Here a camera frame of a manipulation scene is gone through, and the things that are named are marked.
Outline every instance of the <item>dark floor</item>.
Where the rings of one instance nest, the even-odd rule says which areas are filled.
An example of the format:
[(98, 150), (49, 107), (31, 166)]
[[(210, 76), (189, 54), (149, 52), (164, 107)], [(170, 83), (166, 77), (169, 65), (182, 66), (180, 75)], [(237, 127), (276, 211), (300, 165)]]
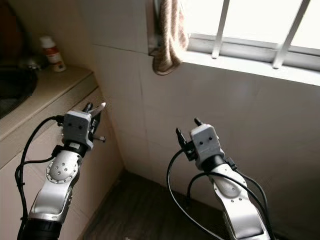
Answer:
[[(180, 203), (185, 198), (177, 194)], [(228, 240), (222, 212), (192, 201), (188, 213)], [(194, 226), (159, 184), (125, 172), (89, 226), (84, 240), (212, 240)]]

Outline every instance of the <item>bottle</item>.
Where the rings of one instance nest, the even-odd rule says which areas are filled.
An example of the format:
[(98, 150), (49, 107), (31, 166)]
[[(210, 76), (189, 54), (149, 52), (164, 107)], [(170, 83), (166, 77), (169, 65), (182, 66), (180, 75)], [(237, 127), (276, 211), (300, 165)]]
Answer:
[(61, 54), (56, 46), (56, 43), (50, 36), (40, 37), (41, 47), (44, 54), (48, 58), (49, 63), (53, 66), (55, 72), (62, 72), (67, 69)]

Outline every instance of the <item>hanging towel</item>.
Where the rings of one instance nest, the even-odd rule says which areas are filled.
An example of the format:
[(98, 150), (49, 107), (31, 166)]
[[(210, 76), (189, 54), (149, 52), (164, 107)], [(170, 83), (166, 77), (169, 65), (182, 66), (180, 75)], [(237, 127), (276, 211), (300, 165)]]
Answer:
[(182, 53), (189, 44), (184, 22), (185, 14), (180, 0), (161, 1), (159, 24), (162, 43), (152, 63), (156, 74), (167, 75), (182, 63)]

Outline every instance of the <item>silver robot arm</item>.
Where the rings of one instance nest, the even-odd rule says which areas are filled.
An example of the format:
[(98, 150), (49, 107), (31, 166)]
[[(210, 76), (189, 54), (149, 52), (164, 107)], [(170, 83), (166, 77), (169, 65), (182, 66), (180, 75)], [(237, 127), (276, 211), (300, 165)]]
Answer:
[(45, 170), (44, 185), (30, 209), (21, 239), (58, 239), (72, 202), (72, 189), (80, 176), (83, 157), (92, 150), (93, 139), (106, 140), (94, 136), (105, 105), (102, 103), (91, 109), (90, 103), (83, 111), (72, 110), (64, 115), (64, 146)]
[[(219, 138), (213, 126), (195, 119), (198, 125), (190, 132), (191, 142), (177, 129), (178, 141), (190, 161), (200, 171), (226, 175), (247, 186), (245, 179), (233, 171), (224, 160)], [(209, 175), (214, 192), (223, 206), (223, 218), (232, 240), (270, 240), (266, 226), (248, 192), (235, 182), (221, 176)]]

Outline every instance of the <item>black wire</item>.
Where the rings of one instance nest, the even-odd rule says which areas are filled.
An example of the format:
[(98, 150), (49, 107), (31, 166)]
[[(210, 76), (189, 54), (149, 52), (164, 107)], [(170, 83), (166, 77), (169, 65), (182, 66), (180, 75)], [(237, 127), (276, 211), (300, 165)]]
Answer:
[(24, 226), (25, 226), (25, 224), (27, 222), (27, 218), (28, 218), (27, 202), (26, 202), (26, 197), (25, 197), (25, 192), (24, 192), (24, 184), (25, 183), (24, 183), (24, 179), (23, 179), (23, 177), (24, 177), (24, 165), (25, 165), (25, 159), (26, 159), (27, 151), (28, 151), (28, 148), (29, 148), (33, 138), (37, 134), (37, 132), (40, 130), (40, 128), (45, 123), (49, 122), (50, 120), (57, 120), (57, 116), (51, 116), (51, 117), (46, 118), (32, 132), (31, 136), (29, 137), (28, 141), (26, 142), (26, 144), (24, 146), (20, 165), (17, 167), (17, 169), (15, 170), (15, 173), (14, 173), (16, 185), (18, 187), (18, 190), (19, 190), (19, 193), (20, 193), (20, 197), (21, 197), (21, 202), (22, 202), (22, 217), (21, 217), (20, 229), (19, 229), (18, 236), (17, 236), (18, 240), (21, 239), (21, 234), (22, 234), (22, 231), (24, 229)]
[(218, 177), (223, 177), (223, 178), (226, 178), (228, 180), (231, 180), (233, 181), (234, 183), (238, 184), (240, 187), (242, 187), (243, 189), (245, 189), (253, 198), (254, 200), (256, 201), (256, 203), (259, 205), (259, 207), (261, 208), (261, 211), (263, 213), (263, 216), (265, 218), (265, 222), (266, 222), (266, 228), (267, 228), (267, 231), (270, 235), (270, 238), (271, 240), (275, 240), (275, 236), (274, 236), (274, 233), (273, 233), (273, 230), (272, 230), (272, 226), (271, 226), (271, 223), (270, 223), (270, 219), (269, 219), (269, 216), (267, 215), (267, 212), (266, 210), (264, 209), (262, 203), (259, 201), (258, 197), (248, 188), (246, 187), (245, 185), (243, 185), (242, 183), (240, 183), (239, 181), (231, 178), (230, 176), (227, 176), (227, 175), (224, 175), (224, 174), (221, 174), (221, 173), (218, 173), (218, 172), (202, 172), (202, 173), (199, 173), (197, 174), (196, 176), (194, 176), (192, 178), (192, 180), (190, 181), (189, 185), (188, 185), (188, 190), (187, 190), (187, 198), (190, 198), (190, 191), (191, 191), (191, 187), (192, 187), (192, 184), (194, 183), (195, 180), (197, 180), (198, 178), (200, 177), (203, 177), (203, 176), (218, 176)]
[(213, 232), (211, 232), (210, 230), (206, 229), (205, 227), (203, 227), (200, 223), (198, 223), (196, 220), (194, 220), (183, 208), (182, 206), (178, 203), (178, 201), (176, 200), (172, 190), (171, 190), (171, 186), (170, 186), (170, 172), (171, 172), (171, 168), (172, 168), (172, 165), (174, 164), (176, 158), (181, 154), (183, 153), (184, 151), (182, 149), (180, 149), (171, 159), (170, 163), (169, 163), (169, 166), (168, 166), (168, 169), (166, 171), (166, 185), (169, 189), (169, 192), (170, 192), (170, 195), (173, 199), (173, 201), (175, 202), (175, 204), (178, 206), (178, 208), (184, 213), (184, 215), (186, 215), (189, 220), (195, 224), (198, 228), (200, 228), (202, 231), (204, 231), (205, 233), (211, 235), (212, 237), (214, 237), (215, 239), (217, 240), (224, 240), (223, 238), (219, 237), (218, 235), (214, 234)]
[(235, 172), (237, 172), (238, 174), (240, 174), (244, 179), (247, 179), (248, 181), (252, 182), (260, 191), (261, 195), (262, 195), (262, 198), (263, 198), (263, 203), (264, 203), (264, 209), (265, 209), (265, 212), (268, 216), (268, 218), (270, 217), (269, 215), (269, 207), (268, 207), (268, 200), (267, 200), (267, 196), (264, 192), (264, 190), (262, 189), (262, 187), (259, 185), (259, 183), (257, 183), (255, 180), (253, 180), (251, 177), (243, 174), (242, 172), (240, 172), (239, 170), (235, 169), (234, 170)]

